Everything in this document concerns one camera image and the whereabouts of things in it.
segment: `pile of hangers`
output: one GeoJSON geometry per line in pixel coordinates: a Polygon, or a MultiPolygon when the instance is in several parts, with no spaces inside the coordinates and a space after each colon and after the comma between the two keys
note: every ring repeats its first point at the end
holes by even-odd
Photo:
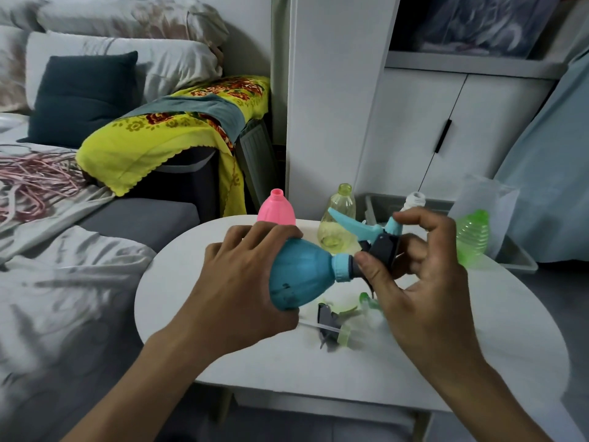
{"type": "Polygon", "coordinates": [[[0,224],[45,217],[51,205],[85,185],[74,153],[0,155],[0,224]]]}

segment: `cabinet door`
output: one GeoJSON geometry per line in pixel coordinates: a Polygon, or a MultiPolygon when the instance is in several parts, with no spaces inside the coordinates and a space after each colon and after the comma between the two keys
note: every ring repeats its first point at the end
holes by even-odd
{"type": "Polygon", "coordinates": [[[419,189],[466,75],[385,68],[376,88],[355,191],[419,189]]]}
{"type": "Polygon", "coordinates": [[[445,140],[423,179],[430,199],[455,200],[465,174],[493,178],[553,81],[468,75],[445,140]]]}

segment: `person's left hand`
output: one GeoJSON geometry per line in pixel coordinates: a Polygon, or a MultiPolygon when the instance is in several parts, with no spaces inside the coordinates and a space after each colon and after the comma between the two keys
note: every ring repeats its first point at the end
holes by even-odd
{"type": "Polygon", "coordinates": [[[272,304],[269,280],[284,242],[301,237],[296,226],[232,226],[223,243],[207,246],[198,281],[163,330],[168,340],[211,363],[297,327],[298,310],[282,312],[272,304]]]}

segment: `table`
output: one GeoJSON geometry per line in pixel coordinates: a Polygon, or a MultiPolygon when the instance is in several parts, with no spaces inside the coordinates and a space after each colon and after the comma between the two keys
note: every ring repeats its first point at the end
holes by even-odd
{"type": "MultiPolygon", "coordinates": [[[[135,320],[145,342],[173,318],[196,282],[204,248],[220,242],[234,224],[253,224],[254,215],[226,217],[186,231],[170,242],[147,269],[135,300],[135,320]]],[[[317,243],[319,222],[297,220],[304,238],[317,243]]],[[[425,237],[419,227],[404,227],[425,237]]],[[[570,373],[563,337],[536,296],[515,276],[487,257],[469,268],[472,311],[483,353],[528,412],[558,402],[570,373]]],[[[402,288],[415,282],[403,276],[402,288]]],[[[367,289],[355,279],[336,283],[323,297],[358,297],[367,289]]],[[[300,309],[316,320],[317,306],[300,309]]],[[[210,365],[197,381],[227,386],[238,403],[271,409],[410,424],[412,410],[449,411],[396,344],[385,352],[344,347],[319,349],[317,330],[291,332],[210,365]]]]}

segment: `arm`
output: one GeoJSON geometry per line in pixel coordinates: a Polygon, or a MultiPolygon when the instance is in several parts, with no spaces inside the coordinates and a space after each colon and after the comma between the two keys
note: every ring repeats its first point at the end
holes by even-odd
{"type": "Polygon", "coordinates": [[[281,312],[268,290],[270,269],[295,226],[258,222],[232,227],[209,245],[198,281],[172,321],[145,343],[116,386],[64,442],[145,441],[190,384],[217,358],[294,329],[298,310],[281,312]]]}
{"type": "Polygon", "coordinates": [[[402,236],[392,276],[370,254],[356,260],[401,348],[479,442],[550,442],[482,355],[454,221],[424,208],[394,218],[421,225],[428,241],[402,236]],[[407,273],[419,280],[402,290],[394,278],[407,273]]]}

